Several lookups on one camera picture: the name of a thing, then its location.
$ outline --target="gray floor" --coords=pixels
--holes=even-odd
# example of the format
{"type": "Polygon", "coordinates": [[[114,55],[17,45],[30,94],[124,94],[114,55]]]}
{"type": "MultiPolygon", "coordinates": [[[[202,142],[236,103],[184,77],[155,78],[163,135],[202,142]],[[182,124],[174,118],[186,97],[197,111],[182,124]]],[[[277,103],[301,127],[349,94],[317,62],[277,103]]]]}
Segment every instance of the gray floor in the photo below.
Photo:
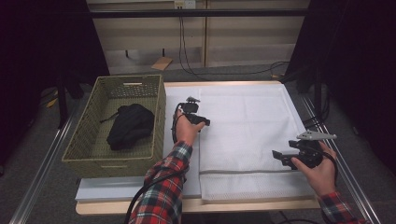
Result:
{"type": "MultiPolygon", "coordinates": [[[[215,73],[236,74],[256,72],[268,69],[269,65],[240,65],[216,68],[194,68],[194,73],[207,73],[204,75],[209,80],[268,80],[271,79],[269,72],[260,74],[244,75],[213,75],[215,73]]],[[[282,73],[285,66],[274,69],[274,73],[282,73]]],[[[129,69],[119,69],[120,73],[128,72],[129,69]]],[[[149,73],[158,71],[145,70],[149,73]]],[[[165,81],[196,81],[201,80],[197,76],[186,73],[183,70],[169,69],[163,72],[165,81]]],[[[295,83],[286,85],[297,110],[302,119],[307,119],[300,95],[295,90],[295,83]]],[[[123,216],[82,217],[76,213],[74,200],[78,189],[78,177],[61,163],[61,157],[67,142],[75,130],[77,120],[82,114],[85,103],[88,101],[90,87],[83,86],[86,90],[84,97],[77,101],[68,98],[69,109],[73,105],[77,107],[76,115],[72,118],[70,132],[66,135],[64,143],[59,147],[59,153],[54,155],[54,163],[49,169],[48,177],[43,181],[43,188],[38,192],[38,197],[33,199],[34,206],[27,223],[121,223],[123,216]]],[[[51,146],[59,123],[59,109],[55,105],[51,108],[40,106],[36,120],[29,132],[21,140],[8,160],[4,176],[0,178],[0,223],[8,223],[21,203],[25,192],[28,190],[41,162],[51,146]]],[[[367,141],[353,131],[353,124],[338,107],[337,102],[331,99],[330,116],[325,122],[331,133],[336,133],[335,141],[342,156],[345,158],[350,170],[356,177],[362,190],[365,192],[376,211],[381,223],[394,223],[396,219],[396,177],[376,158],[367,141]]],[[[358,206],[348,193],[347,185],[339,178],[338,187],[346,197],[346,200],[354,207],[356,214],[361,217],[358,206]]],[[[284,211],[288,218],[305,218],[322,223],[319,210],[284,211]]],[[[264,220],[271,219],[278,223],[284,218],[278,211],[266,213],[245,214],[209,214],[209,215],[186,215],[184,223],[235,223],[239,218],[241,223],[266,223],[264,220]]]]}

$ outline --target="hand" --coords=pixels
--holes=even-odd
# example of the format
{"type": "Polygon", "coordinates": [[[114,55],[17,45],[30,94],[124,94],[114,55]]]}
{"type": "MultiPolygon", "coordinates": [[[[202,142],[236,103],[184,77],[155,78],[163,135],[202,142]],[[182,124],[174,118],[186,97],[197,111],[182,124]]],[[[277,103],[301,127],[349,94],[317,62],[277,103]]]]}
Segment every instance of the hand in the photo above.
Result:
{"type": "MultiPolygon", "coordinates": [[[[322,142],[319,142],[324,152],[329,153],[334,159],[336,157],[335,151],[326,147],[322,142]]],[[[322,163],[315,168],[308,168],[305,164],[297,158],[291,158],[293,164],[306,176],[309,185],[318,196],[323,196],[335,192],[335,168],[331,160],[323,157],[322,163]]]]}
{"type": "Polygon", "coordinates": [[[176,138],[177,141],[184,141],[186,144],[189,146],[192,146],[192,144],[195,141],[195,138],[197,136],[197,133],[204,128],[205,123],[201,122],[197,125],[191,124],[186,116],[182,115],[181,111],[177,111],[177,126],[176,126],[176,138]]]}

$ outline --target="plaid sleeve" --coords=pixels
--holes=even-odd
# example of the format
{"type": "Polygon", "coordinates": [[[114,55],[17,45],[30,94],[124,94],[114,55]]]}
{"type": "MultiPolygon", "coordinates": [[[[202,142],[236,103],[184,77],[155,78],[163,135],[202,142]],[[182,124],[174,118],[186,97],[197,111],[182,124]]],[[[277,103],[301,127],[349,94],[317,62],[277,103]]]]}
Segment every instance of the plaid sleeve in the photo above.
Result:
{"type": "Polygon", "coordinates": [[[350,206],[345,203],[339,192],[324,195],[318,199],[326,223],[362,224],[369,221],[357,219],[350,206]]]}
{"type": "MultiPolygon", "coordinates": [[[[177,142],[172,152],[148,170],[145,184],[189,168],[192,147],[177,142]]],[[[129,223],[180,223],[184,176],[177,175],[152,186],[142,196],[129,223]]]]}

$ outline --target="wicker basket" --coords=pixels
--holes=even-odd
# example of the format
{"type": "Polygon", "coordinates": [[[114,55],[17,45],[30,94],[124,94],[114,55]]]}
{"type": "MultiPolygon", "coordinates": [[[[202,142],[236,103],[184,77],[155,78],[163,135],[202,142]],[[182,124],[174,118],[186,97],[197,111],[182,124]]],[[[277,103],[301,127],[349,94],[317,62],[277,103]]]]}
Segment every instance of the wicker basket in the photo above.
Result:
{"type": "Polygon", "coordinates": [[[82,178],[144,175],[163,158],[165,106],[161,75],[97,78],[62,162],[82,178]],[[133,148],[113,151],[106,139],[114,120],[99,121],[131,104],[141,104],[155,115],[153,132],[133,148]]]}

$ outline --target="black cloth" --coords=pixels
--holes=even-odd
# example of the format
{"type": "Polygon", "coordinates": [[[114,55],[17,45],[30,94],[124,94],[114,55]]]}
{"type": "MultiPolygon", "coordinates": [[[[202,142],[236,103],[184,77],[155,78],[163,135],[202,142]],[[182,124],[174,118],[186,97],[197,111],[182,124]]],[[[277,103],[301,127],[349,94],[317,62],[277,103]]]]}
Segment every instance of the black cloth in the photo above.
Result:
{"type": "Polygon", "coordinates": [[[132,148],[137,140],[149,137],[154,128],[154,114],[139,104],[123,105],[111,127],[107,142],[112,150],[132,148]]]}

